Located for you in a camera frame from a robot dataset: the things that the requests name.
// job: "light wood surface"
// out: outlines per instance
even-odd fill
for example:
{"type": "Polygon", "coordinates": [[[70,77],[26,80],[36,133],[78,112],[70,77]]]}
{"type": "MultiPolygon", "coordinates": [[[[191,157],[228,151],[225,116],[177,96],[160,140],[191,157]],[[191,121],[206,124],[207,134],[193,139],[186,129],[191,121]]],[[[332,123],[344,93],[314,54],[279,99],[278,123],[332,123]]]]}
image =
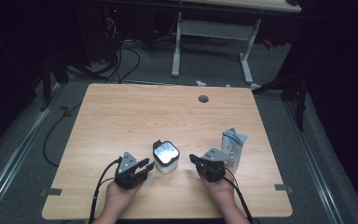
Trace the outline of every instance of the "light wood surface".
{"type": "MultiPolygon", "coordinates": [[[[286,192],[274,187],[282,178],[249,89],[91,84],[51,186],[62,194],[48,196],[43,217],[88,218],[104,168],[124,151],[153,161],[152,145],[159,139],[180,150],[179,165],[166,175],[157,168],[150,172],[122,218],[221,217],[188,155],[220,148],[222,132],[229,128],[249,135],[235,176],[252,215],[290,216],[286,192]],[[199,102],[200,95],[209,102],[199,102]]],[[[113,166],[105,177],[113,177],[115,170],[113,166]]]]}
{"type": "Polygon", "coordinates": [[[248,7],[280,12],[300,12],[300,6],[291,6],[285,0],[182,0],[183,2],[213,4],[228,7],[248,7]]]}

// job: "blue and white packet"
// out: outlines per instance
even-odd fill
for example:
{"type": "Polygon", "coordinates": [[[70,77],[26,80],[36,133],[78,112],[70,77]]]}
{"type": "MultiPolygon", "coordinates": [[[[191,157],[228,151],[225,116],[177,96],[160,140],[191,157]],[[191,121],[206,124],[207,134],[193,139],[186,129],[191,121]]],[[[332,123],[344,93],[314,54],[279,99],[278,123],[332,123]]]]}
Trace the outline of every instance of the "blue and white packet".
{"type": "Polygon", "coordinates": [[[238,170],[243,144],[248,139],[247,134],[239,134],[234,128],[228,129],[222,134],[222,151],[232,156],[234,160],[227,161],[226,165],[238,170]]]}

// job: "gray carpet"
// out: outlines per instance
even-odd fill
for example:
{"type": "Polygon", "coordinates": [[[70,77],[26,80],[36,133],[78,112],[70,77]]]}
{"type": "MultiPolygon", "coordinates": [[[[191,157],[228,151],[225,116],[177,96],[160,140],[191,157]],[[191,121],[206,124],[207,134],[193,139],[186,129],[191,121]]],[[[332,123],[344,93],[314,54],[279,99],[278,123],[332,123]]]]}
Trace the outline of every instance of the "gray carpet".
{"type": "MultiPolygon", "coordinates": [[[[140,44],[134,50],[141,56],[139,66],[125,81],[149,81],[171,83],[177,85],[196,85],[201,80],[207,86],[249,87],[244,82],[238,55],[232,53],[238,50],[241,42],[236,42],[225,48],[216,45],[202,46],[197,50],[183,50],[181,75],[171,77],[172,46],[156,45],[151,48],[140,44]]],[[[187,45],[193,48],[197,44],[187,45]]],[[[257,84],[266,84],[275,78],[282,59],[290,46],[265,49],[255,45],[249,63],[257,84]]],[[[119,74],[123,76],[136,65],[137,56],[128,50],[122,50],[122,63],[119,74]]],[[[63,88],[56,102],[51,106],[48,116],[31,144],[31,149],[5,196],[0,202],[0,223],[61,223],[61,221],[45,220],[41,217],[45,197],[40,196],[42,189],[48,189],[56,173],[56,168],[48,164],[43,157],[43,144],[49,129],[62,117],[61,106],[73,108],[82,101],[85,90],[95,80],[86,77],[71,76],[71,81],[63,88]]],[[[40,86],[36,90],[38,97],[13,122],[0,140],[0,173],[10,158],[11,153],[21,143],[21,139],[32,126],[34,119],[40,113],[42,105],[40,86]]],[[[259,223],[330,223],[324,209],[318,190],[310,175],[305,162],[301,144],[298,140],[296,127],[291,123],[291,117],[286,112],[285,104],[276,94],[269,91],[255,97],[268,139],[271,143],[276,161],[281,171],[283,182],[293,188],[288,194],[293,206],[293,214],[286,218],[260,218],[259,223]]],[[[58,163],[65,149],[66,141],[76,120],[76,112],[60,122],[51,133],[47,143],[48,157],[58,163]]],[[[358,199],[351,182],[337,160],[333,149],[310,98],[307,99],[307,110],[304,117],[305,135],[310,142],[316,161],[320,165],[325,179],[336,199],[343,221],[358,223],[358,199]]],[[[178,221],[163,220],[160,223],[177,223],[178,221]]],[[[201,223],[201,220],[187,220],[188,223],[201,223]]],[[[84,220],[70,223],[84,223],[84,220]]]]}

